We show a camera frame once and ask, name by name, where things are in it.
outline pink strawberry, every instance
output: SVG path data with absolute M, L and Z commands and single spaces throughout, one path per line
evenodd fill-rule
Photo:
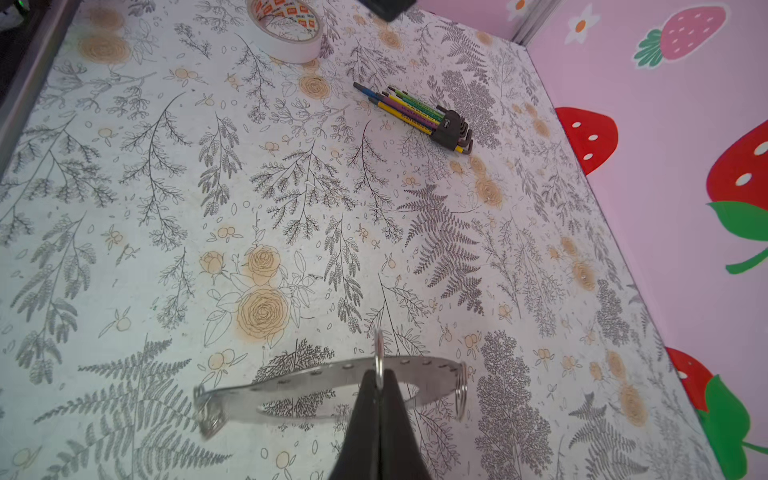
M 664 27 L 648 32 L 635 54 L 638 67 L 657 67 L 662 60 L 675 61 L 690 54 L 725 24 L 726 9 L 717 6 L 693 7 L 678 12 Z

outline strawberry decal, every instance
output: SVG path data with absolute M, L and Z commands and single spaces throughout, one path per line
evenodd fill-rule
M 584 175 L 600 167 L 619 145 L 619 129 L 611 117 L 573 107 L 554 110 L 563 124 Z
M 675 61 L 689 55 L 720 30 L 727 11 L 719 6 L 693 7 L 678 12 L 664 27 L 648 32 L 635 54 L 639 68 L 656 68 L 662 60 Z
M 699 414 L 723 475 L 738 480 L 746 475 L 744 449 L 768 455 L 768 449 L 745 442 L 750 431 L 750 414 L 744 404 L 725 386 L 719 375 L 680 350 L 667 349 L 683 387 Z
M 738 237 L 768 242 L 768 121 L 720 155 L 707 177 L 709 204 L 723 227 Z M 736 275 L 768 258 L 768 248 L 749 260 L 727 265 Z

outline strawberry seed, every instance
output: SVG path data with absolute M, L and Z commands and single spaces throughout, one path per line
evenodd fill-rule
M 738 177 L 736 179 L 736 186 L 741 187 L 743 185 L 746 185 L 747 182 L 752 180 L 752 174 L 744 174 L 741 177 Z
M 768 151 L 768 141 L 764 141 L 755 149 L 755 155 L 762 155 Z

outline black object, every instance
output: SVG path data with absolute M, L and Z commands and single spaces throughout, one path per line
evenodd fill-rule
M 359 0 L 360 3 L 379 16 L 385 22 L 391 22 L 408 10 L 416 0 Z
M 397 378 L 384 371 L 362 378 L 339 460 L 328 480 L 431 480 L 411 430 Z
M 472 129 L 467 122 L 454 110 L 446 110 L 440 105 L 437 109 L 445 115 L 440 125 L 432 133 L 431 138 L 449 150 L 454 150 L 456 145 L 464 149 L 465 154 L 472 152 Z
M 23 0 L 18 10 L 28 11 L 22 13 L 22 24 L 0 32 L 0 176 L 79 4 L 80 0 Z

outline metal ring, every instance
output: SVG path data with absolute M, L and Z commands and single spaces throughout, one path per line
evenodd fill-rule
M 196 388 L 194 408 L 198 412 L 200 431 L 210 438 L 225 423 L 268 423 L 318 421 L 334 415 L 291 417 L 273 415 L 264 405 L 342 386 L 359 385 L 371 369 L 375 357 L 333 362 L 278 376 L 253 385 L 204 391 Z M 463 415 L 466 404 L 466 366 L 459 362 L 431 356 L 387 356 L 381 358 L 382 371 L 392 370 L 398 382 L 416 386 L 416 394 L 405 401 L 407 409 L 436 402 L 454 393 L 457 415 Z
M 376 339 L 373 345 L 373 369 L 376 371 L 376 388 L 381 392 L 384 390 L 384 334 L 381 330 L 376 330 Z
M 461 422 L 467 409 L 467 364 L 462 362 L 462 368 L 456 377 L 455 407 L 456 418 Z

